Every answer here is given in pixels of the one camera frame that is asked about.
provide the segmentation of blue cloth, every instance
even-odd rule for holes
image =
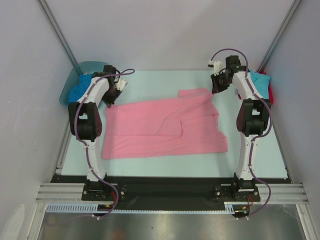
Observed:
[[[250,71],[251,80],[257,89],[257,91],[261,94],[264,99],[269,99],[269,82],[271,77],[268,75],[260,74],[258,72]]]
[[[66,102],[67,105],[72,102],[78,101],[79,98],[81,98],[88,87],[90,86],[92,79],[92,74],[81,74],[79,76],[79,84],[75,85],[69,92],[68,101]]]

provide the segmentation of wall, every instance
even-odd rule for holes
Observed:
[[[67,123],[59,96],[72,66],[35,0],[2,0],[0,32],[0,233],[19,204],[25,232]]]
[[[277,123],[289,170],[302,182],[320,223],[320,1],[302,3],[266,71],[272,76]]]
[[[293,0],[47,2],[79,62],[207,70],[213,53],[223,48],[243,51],[257,69]]]

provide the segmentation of teal basket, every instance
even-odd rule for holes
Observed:
[[[60,103],[64,106],[67,106],[69,92],[75,85],[79,84],[80,74],[93,74],[94,72],[102,72],[105,65],[108,64],[102,61],[83,61],[78,63],[72,69],[68,76],[68,79],[65,82],[59,99]]]

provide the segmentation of pink cloth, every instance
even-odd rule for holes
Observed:
[[[176,98],[107,108],[102,158],[227,152],[212,96],[206,88],[179,90]]]

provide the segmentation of table surface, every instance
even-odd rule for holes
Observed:
[[[175,98],[178,90],[212,89],[211,71],[162,70],[136,71],[125,76],[128,84],[116,100],[117,105],[164,98]],[[242,101],[236,88],[215,94],[212,103],[219,112],[219,129],[226,135],[228,152],[157,156],[145,158],[103,159],[109,176],[146,177],[233,177],[240,155],[240,133],[236,119]],[[106,129],[105,104],[99,105],[103,128]],[[102,149],[104,134],[100,137]],[[256,153],[255,173],[260,178],[287,178],[287,171],[274,130],[259,142]],[[88,166],[83,146],[71,136],[62,168],[62,175],[87,175]]]

